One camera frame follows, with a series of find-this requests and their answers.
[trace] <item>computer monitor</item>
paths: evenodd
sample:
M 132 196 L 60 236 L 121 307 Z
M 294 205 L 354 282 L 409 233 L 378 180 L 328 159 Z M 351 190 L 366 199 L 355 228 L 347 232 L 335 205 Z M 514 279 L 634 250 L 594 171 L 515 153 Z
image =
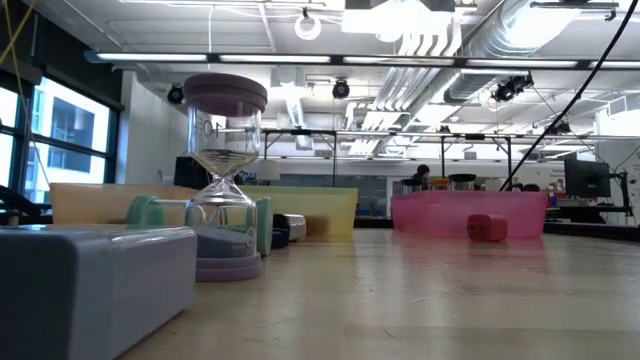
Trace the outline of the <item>computer monitor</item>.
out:
M 611 176 L 606 163 L 565 160 L 564 176 L 568 196 L 611 197 Z

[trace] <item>purple hourglass base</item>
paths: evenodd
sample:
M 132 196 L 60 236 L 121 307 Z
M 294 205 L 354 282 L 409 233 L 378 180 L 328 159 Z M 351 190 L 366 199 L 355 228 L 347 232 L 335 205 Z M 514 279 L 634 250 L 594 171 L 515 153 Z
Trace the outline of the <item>purple hourglass base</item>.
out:
M 237 258 L 198 258 L 196 281 L 224 282 L 253 279 L 262 273 L 260 255 Z

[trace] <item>table surface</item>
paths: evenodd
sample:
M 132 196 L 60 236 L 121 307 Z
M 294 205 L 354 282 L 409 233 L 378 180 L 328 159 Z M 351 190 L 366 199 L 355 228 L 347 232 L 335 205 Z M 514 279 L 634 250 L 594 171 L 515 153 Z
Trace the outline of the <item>table surface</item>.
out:
M 140 359 L 640 359 L 640 246 L 545 236 L 474 244 L 356 230 L 198 284 Z

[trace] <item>red block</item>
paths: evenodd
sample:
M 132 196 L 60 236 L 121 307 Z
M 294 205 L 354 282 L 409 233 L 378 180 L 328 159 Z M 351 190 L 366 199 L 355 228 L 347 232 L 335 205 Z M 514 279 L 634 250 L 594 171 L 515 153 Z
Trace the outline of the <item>red block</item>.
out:
M 503 241 L 507 230 L 507 219 L 502 216 L 474 214 L 467 220 L 467 235 L 473 241 Z

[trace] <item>pink plastic bin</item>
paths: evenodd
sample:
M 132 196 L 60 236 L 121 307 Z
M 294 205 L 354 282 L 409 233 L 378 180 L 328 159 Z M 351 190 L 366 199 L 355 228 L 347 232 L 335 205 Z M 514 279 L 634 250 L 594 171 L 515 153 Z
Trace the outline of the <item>pink plastic bin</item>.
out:
M 425 191 L 391 199 L 396 230 L 445 239 L 466 239 L 473 214 L 506 218 L 510 239 L 539 239 L 546 207 L 542 192 Z

